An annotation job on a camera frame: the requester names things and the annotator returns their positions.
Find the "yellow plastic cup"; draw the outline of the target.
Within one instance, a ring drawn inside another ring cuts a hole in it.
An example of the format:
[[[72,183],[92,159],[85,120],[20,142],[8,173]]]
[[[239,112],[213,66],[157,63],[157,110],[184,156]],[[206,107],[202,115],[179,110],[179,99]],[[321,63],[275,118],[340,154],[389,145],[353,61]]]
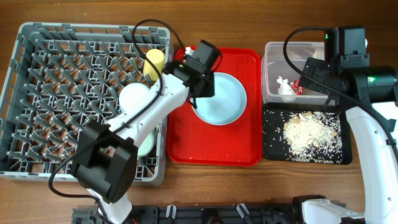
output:
[[[159,49],[151,49],[146,53],[143,74],[148,75],[153,82],[156,82],[159,76],[149,61],[155,66],[158,72],[162,73],[165,64],[165,54]]]

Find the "light blue plate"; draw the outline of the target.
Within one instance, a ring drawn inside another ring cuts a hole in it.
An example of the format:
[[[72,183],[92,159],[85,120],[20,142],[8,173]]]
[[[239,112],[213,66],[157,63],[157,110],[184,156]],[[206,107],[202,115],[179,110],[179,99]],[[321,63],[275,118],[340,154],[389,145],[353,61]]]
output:
[[[204,122],[223,126],[235,122],[246,109],[248,102],[243,84],[228,73],[214,73],[215,94],[197,98],[194,113]]]

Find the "red snack wrapper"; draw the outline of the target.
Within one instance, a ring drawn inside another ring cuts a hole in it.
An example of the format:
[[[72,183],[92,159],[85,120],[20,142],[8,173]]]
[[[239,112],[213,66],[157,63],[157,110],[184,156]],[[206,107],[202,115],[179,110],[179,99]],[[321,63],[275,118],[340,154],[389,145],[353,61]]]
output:
[[[290,83],[290,87],[293,89],[296,95],[302,95],[304,92],[304,87],[299,85],[300,79],[296,79]]]

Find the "light blue bowl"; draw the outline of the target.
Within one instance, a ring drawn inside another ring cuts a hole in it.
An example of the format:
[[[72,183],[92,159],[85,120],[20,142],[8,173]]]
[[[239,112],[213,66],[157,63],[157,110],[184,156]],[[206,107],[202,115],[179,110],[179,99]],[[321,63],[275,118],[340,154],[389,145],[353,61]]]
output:
[[[148,91],[149,87],[141,83],[131,83],[126,85],[119,94],[119,107],[121,112],[123,113],[127,111]]]

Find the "white tissue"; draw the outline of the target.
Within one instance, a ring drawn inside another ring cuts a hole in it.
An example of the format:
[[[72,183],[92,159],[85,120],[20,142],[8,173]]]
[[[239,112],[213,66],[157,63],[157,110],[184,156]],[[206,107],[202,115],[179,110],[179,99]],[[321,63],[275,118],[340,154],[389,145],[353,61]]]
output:
[[[293,102],[296,98],[296,93],[289,85],[288,79],[283,79],[281,76],[278,76],[276,82],[280,85],[278,88],[278,94],[281,96],[282,101],[285,103]]]

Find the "green bowl with food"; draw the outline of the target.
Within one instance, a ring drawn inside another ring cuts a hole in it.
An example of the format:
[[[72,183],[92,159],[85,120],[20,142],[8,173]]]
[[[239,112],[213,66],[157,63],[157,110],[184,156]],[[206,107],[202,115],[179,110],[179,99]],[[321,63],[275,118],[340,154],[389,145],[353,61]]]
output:
[[[155,146],[155,135],[153,132],[151,132],[145,140],[142,142],[142,144],[138,148],[137,156],[138,157],[144,157],[147,156],[152,148]]]

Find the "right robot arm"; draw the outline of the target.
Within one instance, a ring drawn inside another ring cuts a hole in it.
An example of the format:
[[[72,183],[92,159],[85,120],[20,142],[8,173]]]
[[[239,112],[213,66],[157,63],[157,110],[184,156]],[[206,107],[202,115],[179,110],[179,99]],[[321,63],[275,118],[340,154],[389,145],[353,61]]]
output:
[[[325,58],[308,58],[301,85],[336,100],[358,148],[365,211],[360,214],[328,199],[299,203],[303,223],[397,223],[397,72],[372,67],[361,26],[321,28]]]

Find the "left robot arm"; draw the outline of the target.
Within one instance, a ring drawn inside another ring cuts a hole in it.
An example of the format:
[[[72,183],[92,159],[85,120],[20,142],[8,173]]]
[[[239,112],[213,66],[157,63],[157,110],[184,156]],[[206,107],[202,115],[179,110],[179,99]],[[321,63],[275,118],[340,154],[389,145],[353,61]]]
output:
[[[215,94],[214,65],[221,51],[201,40],[191,55],[173,60],[132,108],[108,120],[90,121],[80,131],[71,173],[86,188],[108,223],[123,223],[132,211],[127,190],[135,179],[138,149],[173,110]]]

